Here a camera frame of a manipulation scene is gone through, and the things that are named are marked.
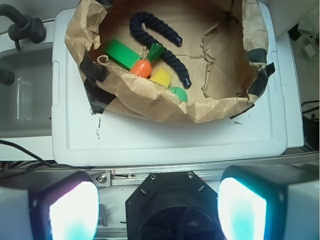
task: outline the wire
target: wire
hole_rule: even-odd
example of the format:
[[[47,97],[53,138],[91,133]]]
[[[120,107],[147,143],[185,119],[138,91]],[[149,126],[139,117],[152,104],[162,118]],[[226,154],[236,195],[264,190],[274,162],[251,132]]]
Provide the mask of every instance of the wire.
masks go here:
[[[30,166],[27,166],[24,170],[25,171],[31,171],[35,168],[38,168],[38,167],[41,167],[43,166],[44,164],[42,162],[38,162],[38,163],[35,163],[35,164],[31,164]]]
[[[26,162],[24,162],[24,163],[22,163],[22,164],[20,164],[20,165],[18,165],[18,166],[16,166],[16,167],[11,168],[10,170],[15,170],[15,169],[17,169],[17,168],[21,168],[21,167],[23,167],[23,166],[25,166],[25,165],[28,165],[28,164],[34,165],[35,162],[34,162],[34,161],[26,161]]]
[[[319,103],[319,100],[305,101],[304,103],[301,104],[301,107],[306,104],[316,104],[316,103]]]
[[[313,122],[316,122],[316,123],[319,123],[319,118],[317,118],[316,117],[316,115],[314,114],[314,113],[312,113],[312,115],[311,115],[311,119],[310,119],[311,121],[313,121]]]
[[[313,147],[307,146],[307,145],[304,145],[304,146],[302,147],[302,149],[303,149],[303,148],[305,148],[305,149],[307,150],[307,153],[316,151],[316,150],[314,150]]]
[[[47,167],[51,167],[51,168],[73,168],[73,169],[85,169],[85,170],[90,170],[91,169],[91,167],[71,166],[71,165],[68,165],[68,164],[58,164],[58,163],[51,164],[51,163],[48,163],[47,161],[43,160],[41,157],[37,156],[33,152],[25,149],[24,147],[14,143],[14,142],[10,142],[10,141],[6,141],[6,140],[1,140],[0,139],[0,144],[16,148],[16,149],[24,152],[25,154],[29,155],[30,157],[38,160],[40,163],[42,163],[44,166],[47,166]]]
[[[8,162],[9,166],[4,167],[4,168],[2,168],[2,169],[0,170],[0,173],[3,172],[3,171],[6,171],[6,170],[12,170],[12,169],[18,167],[20,164],[23,163],[23,161],[17,161],[17,162],[15,162],[15,163],[10,163],[10,162],[11,162],[11,161]]]
[[[305,110],[305,111],[302,112],[302,115],[311,113],[311,112],[313,112],[313,111],[315,111],[315,110],[318,110],[318,109],[319,109],[319,106],[316,106],[316,107],[314,107],[314,108]]]
[[[123,177],[123,178],[129,178],[129,177],[135,177],[134,174],[115,174],[116,177]]]

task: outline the yellow sponge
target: yellow sponge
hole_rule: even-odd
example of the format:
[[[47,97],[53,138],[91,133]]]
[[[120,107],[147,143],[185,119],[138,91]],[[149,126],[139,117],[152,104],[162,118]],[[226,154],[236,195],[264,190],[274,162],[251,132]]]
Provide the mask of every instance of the yellow sponge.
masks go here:
[[[158,71],[150,78],[151,81],[163,85],[166,88],[170,86],[172,76],[164,68],[160,67]]]

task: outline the toy carrot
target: toy carrot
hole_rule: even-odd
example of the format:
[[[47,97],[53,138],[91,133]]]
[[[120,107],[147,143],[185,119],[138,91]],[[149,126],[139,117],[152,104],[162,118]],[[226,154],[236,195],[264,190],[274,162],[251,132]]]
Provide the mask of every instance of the toy carrot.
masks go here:
[[[164,47],[158,43],[152,43],[150,51],[145,59],[138,60],[130,70],[131,73],[147,78],[152,72],[151,63],[162,55]]]

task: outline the green block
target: green block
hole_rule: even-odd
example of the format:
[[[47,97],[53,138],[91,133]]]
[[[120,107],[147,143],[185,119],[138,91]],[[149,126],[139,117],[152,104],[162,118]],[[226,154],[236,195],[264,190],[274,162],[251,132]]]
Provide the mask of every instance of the green block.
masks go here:
[[[141,58],[139,54],[116,39],[112,39],[104,51],[112,60],[127,70],[132,69],[135,63]]]

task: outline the dark blue rope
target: dark blue rope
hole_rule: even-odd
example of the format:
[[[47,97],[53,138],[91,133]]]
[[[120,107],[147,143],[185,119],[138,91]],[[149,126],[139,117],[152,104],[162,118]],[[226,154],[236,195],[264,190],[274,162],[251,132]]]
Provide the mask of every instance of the dark blue rope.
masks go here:
[[[171,27],[164,23],[164,21],[155,17],[153,14],[143,11],[136,13],[130,19],[130,31],[132,36],[139,43],[146,45],[148,49],[150,49],[151,44],[160,43],[143,30],[142,23],[144,23],[147,28],[160,33],[178,47],[181,46],[182,38],[176,31],[174,31]],[[186,89],[190,88],[192,83],[190,81],[189,73],[186,66],[170,50],[166,48],[161,55],[161,58],[176,72],[184,87]]]

